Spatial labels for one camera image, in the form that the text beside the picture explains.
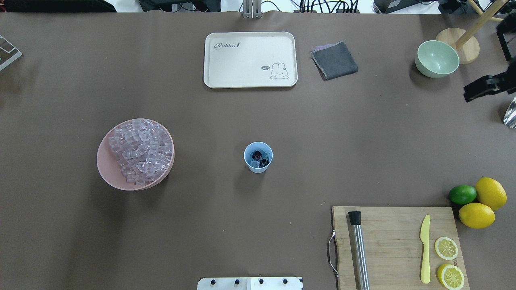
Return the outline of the dark red cherries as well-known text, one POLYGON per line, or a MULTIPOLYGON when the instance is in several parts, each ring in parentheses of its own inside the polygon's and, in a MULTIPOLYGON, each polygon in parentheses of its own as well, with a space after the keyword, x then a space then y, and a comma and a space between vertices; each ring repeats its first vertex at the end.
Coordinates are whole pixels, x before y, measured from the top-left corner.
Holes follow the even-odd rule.
POLYGON ((259 150, 256 150, 253 152, 251 156, 251 162, 250 165, 253 168, 264 168, 268 166, 270 163, 268 152, 262 152, 259 150))

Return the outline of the metal ice scoop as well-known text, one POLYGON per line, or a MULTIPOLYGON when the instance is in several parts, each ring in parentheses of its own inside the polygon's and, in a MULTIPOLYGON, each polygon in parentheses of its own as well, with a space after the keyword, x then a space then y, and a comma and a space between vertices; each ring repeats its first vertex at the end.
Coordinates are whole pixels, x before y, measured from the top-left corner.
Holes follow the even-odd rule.
POLYGON ((516 97, 509 104, 502 121, 505 126, 516 128, 516 97))

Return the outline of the wooden cup tree stand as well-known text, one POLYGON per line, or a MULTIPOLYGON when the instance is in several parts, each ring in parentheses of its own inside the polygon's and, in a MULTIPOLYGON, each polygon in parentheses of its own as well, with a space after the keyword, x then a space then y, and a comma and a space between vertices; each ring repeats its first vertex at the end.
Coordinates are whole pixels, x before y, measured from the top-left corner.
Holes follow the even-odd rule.
POLYGON ((507 0, 496 0, 485 12, 475 4, 473 0, 467 1, 479 18, 475 24, 467 31, 461 28, 446 28, 437 34, 437 41, 444 42, 451 46, 459 57, 459 64, 470 64, 477 59, 480 52, 478 40, 474 37, 488 21, 501 22, 502 19, 495 18, 494 15, 508 2, 507 0))

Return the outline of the light blue plastic cup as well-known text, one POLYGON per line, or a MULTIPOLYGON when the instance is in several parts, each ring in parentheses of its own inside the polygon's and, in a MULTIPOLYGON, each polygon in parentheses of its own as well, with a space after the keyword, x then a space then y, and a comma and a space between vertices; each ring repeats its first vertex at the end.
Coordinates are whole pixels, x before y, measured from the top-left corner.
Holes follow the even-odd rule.
POLYGON ((251 143, 244 150, 243 159, 244 159, 247 167, 249 167, 249 169, 253 173, 263 173, 267 169, 267 167, 269 167, 269 165, 264 167, 264 168, 253 168, 250 165, 250 162, 252 160, 251 156, 252 156, 253 152, 256 151, 256 150, 259 150, 259 151, 262 151, 262 152, 268 152, 269 161, 270 161, 269 165, 273 161, 273 151, 272 151, 271 147, 269 147, 269 145, 267 145, 267 143, 263 143, 263 142, 251 143))

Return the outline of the white cup rack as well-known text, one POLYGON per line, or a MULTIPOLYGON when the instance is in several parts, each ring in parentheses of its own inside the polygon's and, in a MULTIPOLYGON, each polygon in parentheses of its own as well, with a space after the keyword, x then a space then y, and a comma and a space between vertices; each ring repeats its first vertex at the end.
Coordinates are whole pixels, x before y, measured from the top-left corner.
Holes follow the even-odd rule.
POLYGON ((0 71, 22 57, 22 52, 2 35, 0 36, 0 71))

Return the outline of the mint green bowl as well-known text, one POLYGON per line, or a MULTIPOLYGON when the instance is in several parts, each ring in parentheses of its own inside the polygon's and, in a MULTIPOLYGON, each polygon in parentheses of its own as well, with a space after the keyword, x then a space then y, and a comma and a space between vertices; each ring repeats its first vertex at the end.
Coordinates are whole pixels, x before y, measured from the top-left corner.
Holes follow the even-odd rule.
POLYGON ((415 66, 418 71, 430 78, 442 78, 454 73, 460 65, 457 52, 448 44, 425 41, 418 47, 415 66))

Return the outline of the yellow lemon upper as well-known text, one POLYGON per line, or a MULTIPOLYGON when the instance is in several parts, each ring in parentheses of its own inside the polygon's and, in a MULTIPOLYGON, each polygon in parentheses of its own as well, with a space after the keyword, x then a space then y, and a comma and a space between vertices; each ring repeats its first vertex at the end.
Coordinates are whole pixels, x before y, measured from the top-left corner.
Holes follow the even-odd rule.
POLYGON ((497 180, 483 176, 474 187, 477 193, 476 200, 493 211, 501 209, 507 202, 507 193, 497 180))

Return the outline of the yellow lemon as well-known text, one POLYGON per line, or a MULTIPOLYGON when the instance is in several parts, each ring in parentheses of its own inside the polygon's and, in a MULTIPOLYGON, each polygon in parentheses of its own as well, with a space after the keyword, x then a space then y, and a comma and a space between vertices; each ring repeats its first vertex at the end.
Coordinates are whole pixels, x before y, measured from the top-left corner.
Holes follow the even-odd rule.
POLYGON ((497 180, 483 176, 474 187, 477 193, 476 200, 493 211, 501 209, 507 202, 507 193, 497 180))
POLYGON ((472 229, 484 229, 495 222, 495 213, 482 203, 469 203, 459 209, 459 219, 472 229))

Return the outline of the green lime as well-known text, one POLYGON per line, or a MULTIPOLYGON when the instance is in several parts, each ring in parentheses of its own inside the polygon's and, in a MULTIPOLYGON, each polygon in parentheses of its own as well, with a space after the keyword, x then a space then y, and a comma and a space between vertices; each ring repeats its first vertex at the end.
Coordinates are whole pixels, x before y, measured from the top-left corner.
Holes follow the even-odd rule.
POLYGON ((477 197, 477 191, 470 185, 457 185, 450 189, 448 199, 457 205, 466 205, 473 202, 477 197))

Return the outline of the yellow lemon lower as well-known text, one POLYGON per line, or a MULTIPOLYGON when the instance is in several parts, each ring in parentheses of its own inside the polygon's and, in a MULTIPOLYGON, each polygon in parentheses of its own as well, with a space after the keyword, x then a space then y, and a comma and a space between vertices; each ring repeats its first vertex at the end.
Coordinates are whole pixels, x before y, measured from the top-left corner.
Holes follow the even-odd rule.
POLYGON ((469 203, 459 209, 459 219, 472 229, 484 229, 495 222, 495 213, 482 203, 469 203))

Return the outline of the yellow plastic knife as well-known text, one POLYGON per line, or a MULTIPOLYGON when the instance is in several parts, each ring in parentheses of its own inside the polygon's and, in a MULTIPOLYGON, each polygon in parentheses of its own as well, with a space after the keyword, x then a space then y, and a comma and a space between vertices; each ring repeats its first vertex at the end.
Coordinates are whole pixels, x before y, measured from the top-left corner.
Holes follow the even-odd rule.
POLYGON ((420 228, 420 241, 422 243, 422 258, 420 266, 420 280, 424 284, 431 281, 431 264, 429 256, 429 237, 431 228, 431 216, 426 215, 420 228))

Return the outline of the grey folded cloth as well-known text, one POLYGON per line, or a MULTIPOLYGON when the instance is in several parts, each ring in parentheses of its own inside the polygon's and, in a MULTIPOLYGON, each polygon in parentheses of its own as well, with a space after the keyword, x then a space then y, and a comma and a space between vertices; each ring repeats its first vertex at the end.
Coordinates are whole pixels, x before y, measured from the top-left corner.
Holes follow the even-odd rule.
POLYGON ((358 71, 358 65, 354 61, 345 41, 315 46, 313 51, 311 51, 311 57, 325 81, 358 71))

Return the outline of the lemon half upper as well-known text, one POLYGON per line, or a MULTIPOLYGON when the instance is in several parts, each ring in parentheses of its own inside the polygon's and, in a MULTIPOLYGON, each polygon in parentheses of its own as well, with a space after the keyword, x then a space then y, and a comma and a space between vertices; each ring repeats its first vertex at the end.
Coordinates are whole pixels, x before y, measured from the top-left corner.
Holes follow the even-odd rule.
POLYGON ((434 242, 436 254, 444 260, 452 261, 457 258, 459 247, 456 242, 446 236, 439 237, 434 242))

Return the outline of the lemon half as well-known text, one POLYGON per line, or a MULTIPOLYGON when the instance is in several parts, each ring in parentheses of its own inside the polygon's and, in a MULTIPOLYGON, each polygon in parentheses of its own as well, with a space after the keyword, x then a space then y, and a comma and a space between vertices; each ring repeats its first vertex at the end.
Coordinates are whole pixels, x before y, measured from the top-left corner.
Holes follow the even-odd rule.
POLYGON ((456 242, 446 236, 439 237, 434 242, 436 254, 444 260, 452 261, 457 258, 459 247, 456 242))
POLYGON ((452 264, 442 264, 437 268, 437 279, 447 290, 462 290, 466 278, 463 272, 452 264))

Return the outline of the bamboo cutting board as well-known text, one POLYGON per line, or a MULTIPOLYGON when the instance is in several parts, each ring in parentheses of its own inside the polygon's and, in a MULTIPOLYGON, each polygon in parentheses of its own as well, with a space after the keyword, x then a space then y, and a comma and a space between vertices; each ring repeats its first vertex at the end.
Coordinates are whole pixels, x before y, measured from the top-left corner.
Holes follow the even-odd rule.
POLYGON ((446 263, 435 251, 435 241, 443 236, 460 245, 451 207, 436 206, 334 206, 332 209, 337 246, 338 288, 359 289, 354 232, 348 213, 361 212, 367 275, 372 290, 442 290, 437 268, 446 263), (423 245, 420 228, 431 217, 429 259, 431 280, 420 280, 423 245))

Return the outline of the lemon half lower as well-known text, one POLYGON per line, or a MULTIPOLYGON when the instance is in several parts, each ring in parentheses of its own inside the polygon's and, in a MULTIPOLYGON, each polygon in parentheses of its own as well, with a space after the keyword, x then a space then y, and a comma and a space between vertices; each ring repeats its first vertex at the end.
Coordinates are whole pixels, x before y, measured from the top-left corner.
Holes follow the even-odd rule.
POLYGON ((462 290, 466 278, 463 272, 452 264, 442 264, 437 268, 437 279, 447 290, 462 290))

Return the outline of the cream rabbit tray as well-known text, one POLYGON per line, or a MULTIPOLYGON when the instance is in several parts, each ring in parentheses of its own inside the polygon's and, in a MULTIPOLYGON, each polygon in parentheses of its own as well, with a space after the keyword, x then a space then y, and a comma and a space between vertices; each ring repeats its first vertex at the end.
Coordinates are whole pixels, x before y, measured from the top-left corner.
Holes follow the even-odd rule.
POLYGON ((211 33, 203 81, 212 89, 292 87, 298 81, 295 38, 286 31, 211 33))

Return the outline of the aluminium frame post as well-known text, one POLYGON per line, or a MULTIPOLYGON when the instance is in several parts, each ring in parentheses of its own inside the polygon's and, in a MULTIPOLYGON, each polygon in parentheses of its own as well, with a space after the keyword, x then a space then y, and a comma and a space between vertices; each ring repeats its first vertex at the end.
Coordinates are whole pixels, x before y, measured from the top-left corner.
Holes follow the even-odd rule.
POLYGON ((260 19, 262 18, 262 1, 261 0, 243 0, 242 15, 244 19, 260 19))

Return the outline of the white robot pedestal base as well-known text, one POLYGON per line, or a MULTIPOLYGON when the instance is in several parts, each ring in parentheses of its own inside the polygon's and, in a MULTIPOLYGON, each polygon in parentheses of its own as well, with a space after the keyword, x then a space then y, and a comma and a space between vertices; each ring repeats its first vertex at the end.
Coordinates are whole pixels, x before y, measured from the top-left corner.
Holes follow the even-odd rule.
POLYGON ((300 277, 219 277, 202 278, 197 290, 302 290, 300 277))

